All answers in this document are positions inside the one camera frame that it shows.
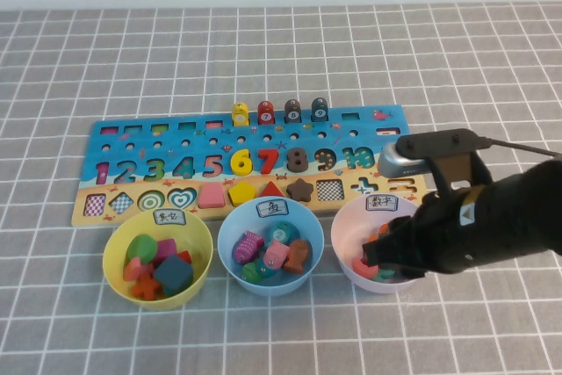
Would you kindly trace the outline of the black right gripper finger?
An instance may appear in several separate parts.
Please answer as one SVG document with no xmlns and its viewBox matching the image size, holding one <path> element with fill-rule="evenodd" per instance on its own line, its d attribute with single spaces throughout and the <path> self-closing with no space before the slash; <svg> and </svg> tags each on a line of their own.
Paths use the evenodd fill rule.
<svg viewBox="0 0 562 375">
<path fill-rule="evenodd" d="M 384 237 L 410 236 L 417 238 L 425 233 L 424 219 L 421 214 L 395 217 L 387 223 Z"/>
<path fill-rule="evenodd" d="M 390 236 L 364 243 L 362 251 L 368 266 L 395 267 L 405 279 L 418 279 L 426 276 L 422 255 L 408 242 L 394 240 Z"/>
</svg>

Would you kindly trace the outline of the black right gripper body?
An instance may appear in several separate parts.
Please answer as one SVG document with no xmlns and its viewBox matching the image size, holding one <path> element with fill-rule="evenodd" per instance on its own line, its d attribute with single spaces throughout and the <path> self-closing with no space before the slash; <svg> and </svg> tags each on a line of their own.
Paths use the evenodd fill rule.
<svg viewBox="0 0 562 375">
<path fill-rule="evenodd" d="M 456 274 L 510 258 L 510 182 L 423 198 L 412 226 L 412 267 Z"/>
</svg>

